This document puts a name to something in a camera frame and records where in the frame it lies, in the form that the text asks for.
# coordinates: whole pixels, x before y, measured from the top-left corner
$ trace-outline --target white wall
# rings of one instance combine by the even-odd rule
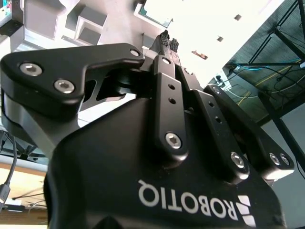
[[[305,104],[286,114],[283,121],[289,128],[302,150],[305,152]],[[286,144],[273,121],[262,126],[262,129],[285,151],[295,162],[295,157]],[[288,228],[305,226],[305,179],[296,167],[293,174],[288,175],[273,185],[285,213]]]

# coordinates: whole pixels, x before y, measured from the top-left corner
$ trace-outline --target bolt head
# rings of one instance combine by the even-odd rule
[[[133,49],[130,50],[130,53],[134,56],[140,56],[140,54],[136,50],[133,50]]]
[[[231,152],[231,160],[237,167],[244,168],[244,160],[236,152]]]
[[[54,83],[54,87],[57,91],[65,94],[70,94],[74,91],[74,85],[68,80],[57,80]]]
[[[273,153],[269,153],[269,156],[270,156],[270,159],[273,161],[273,163],[275,163],[277,166],[280,165],[279,159]]]
[[[182,143],[178,135],[174,133],[167,133],[165,139],[167,144],[169,144],[173,149],[181,148]]]
[[[282,161],[284,161],[284,163],[285,163],[286,165],[290,165],[289,160],[287,159],[287,157],[285,157],[284,154],[281,154],[280,156],[281,156]]]
[[[34,63],[23,63],[20,65],[19,69],[29,76],[38,76],[42,73],[41,67]]]

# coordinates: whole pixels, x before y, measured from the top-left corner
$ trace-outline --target blue cable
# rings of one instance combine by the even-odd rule
[[[285,62],[290,63],[290,62],[295,62],[295,61],[299,61],[299,60],[300,60],[300,58],[294,59],[294,60],[290,60],[290,61],[283,61],[283,62],[280,62],[280,63],[285,63]],[[259,70],[264,69],[264,68],[246,68],[246,67],[240,66],[240,65],[237,64],[237,63],[235,63],[235,64],[236,64],[237,66],[241,67],[241,68],[245,68],[245,69],[250,70],[250,71],[259,71]]]

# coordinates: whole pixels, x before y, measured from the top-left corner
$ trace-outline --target yellow cable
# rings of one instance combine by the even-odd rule
[[[281,73],[282,71],[285,71],[287,68],[290,68],[290,66],[287,66],[287,67],[285,67],[285,68],[279,70],[278,72]],[[263,83],[263,82],[265,82],[265,81],[271,79],[271,78],[274,77],[275,75],[277,75],[277,73],[272,74],[272,75],[269,76],[268,78],[266,78],[266,79],[262,80],[261,82],[257,83],[255,86],[258,86],[258,85],[260,85],[261,83]]]
[[[285,71],[287,68],[290,68],[290,66],[287,66],[287,67],[285,67],[285,68],[279,70],[278,72],[281,73],[282,71]],[[274,73],[274,74],[270,75],[268,78],[263,79],[261,82],[258,82],[255,86],[258,86],[258,85],[260,85],[261,83],[263,83],[263,82],[265,82],[265,81],[271,79],[271,78],[274,77],[275,75],[277,75],[277,73]],[[237,105],[240,105],[240,104],[247,98],[247,96],[249,95],[249,93],[250,93],[250,92],[247,92],[247,94],[244,96],[244,98],[243,98],[241,101],[239,101],[239,103],[238,103]]]
[[[243,100],[246,99],[246,97],[248,96],[248,94],[250,94],[250,92],[247,92],[247,94],[244,96],[244,98],[243,98],[241,101],[239,101],[239,103],[238,103],[237,105],[240,105],[240,104],[243,102]]]

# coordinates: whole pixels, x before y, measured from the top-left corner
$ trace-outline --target white label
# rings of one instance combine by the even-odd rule
[[[238,206],[238,210],[242,215],[243,221],[251,227],[255,227],[255,219],[252,215],[249,215],[250,200],[248,196],[240,195],[238,198],[242,203],[234,204],[232,201],[218,198],[208,198],[207,196],[200,195],[198,198],[190,192],[183,192],[181,197],[176,195],[174,189],[166,190],[164,187],[160,189],[155,188],[151,184],[147,184],[142,180],[139,180],[142,185],[139,188],[139,199],[147,207],[155,207],[159,204],[161,195],[161,208],[169,211],[188,212],[190,214],[203,214],[208,217],[216,216],[220,219],[229,217],[232,220],[238,220],[235,205]],[[147,200],[145,198],[145,190],[147,192],[153,192],[153,200]],[[166,200],[166,193],[171,194],[171,200]]]

